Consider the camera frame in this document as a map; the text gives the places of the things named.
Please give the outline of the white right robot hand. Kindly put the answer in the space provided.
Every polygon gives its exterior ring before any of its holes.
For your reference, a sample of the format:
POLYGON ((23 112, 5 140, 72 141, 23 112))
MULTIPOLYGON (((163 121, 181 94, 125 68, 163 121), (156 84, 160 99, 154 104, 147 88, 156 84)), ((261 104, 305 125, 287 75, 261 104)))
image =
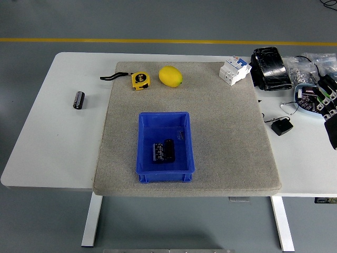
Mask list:
POLYGON ((317 106, 325 120, 324 126, 330 144, 336 150, 336 81, 328 75, 320 77, 318 81, 318 98, 322 104, 317 106))

